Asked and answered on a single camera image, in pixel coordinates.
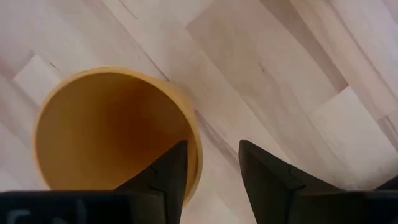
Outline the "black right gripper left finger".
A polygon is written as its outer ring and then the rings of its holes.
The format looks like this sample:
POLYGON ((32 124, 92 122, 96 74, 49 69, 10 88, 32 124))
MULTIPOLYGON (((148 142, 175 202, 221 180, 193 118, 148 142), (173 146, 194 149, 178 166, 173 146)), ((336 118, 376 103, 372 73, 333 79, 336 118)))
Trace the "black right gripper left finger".
POLYGON ((188 171, 188 141, 183 140, 129 179, 117 192, 127 194, 114 224, 180 224, 188 171))

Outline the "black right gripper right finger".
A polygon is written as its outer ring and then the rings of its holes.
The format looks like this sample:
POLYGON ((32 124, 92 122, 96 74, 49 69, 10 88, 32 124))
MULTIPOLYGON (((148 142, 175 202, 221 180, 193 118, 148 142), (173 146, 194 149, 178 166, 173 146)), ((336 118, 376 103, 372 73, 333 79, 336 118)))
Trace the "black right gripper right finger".
POLYGON ((239 142, 239 165, 257 224, 288 224, 297 193, 339 192, 248 140, 239 142))

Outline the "yellow plastic cup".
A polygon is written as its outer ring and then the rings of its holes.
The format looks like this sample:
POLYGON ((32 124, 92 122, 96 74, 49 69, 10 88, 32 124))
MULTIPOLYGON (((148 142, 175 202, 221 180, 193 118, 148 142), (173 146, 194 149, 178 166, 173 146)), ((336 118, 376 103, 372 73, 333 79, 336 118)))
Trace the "yellow plastic cup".
POLYGON ((181 140, 188 142, 188 202, 203 167, 192 101, 173 83, 100 67, 66 78, 49 93, 32 147, 49 189, 114 190, 181 140))

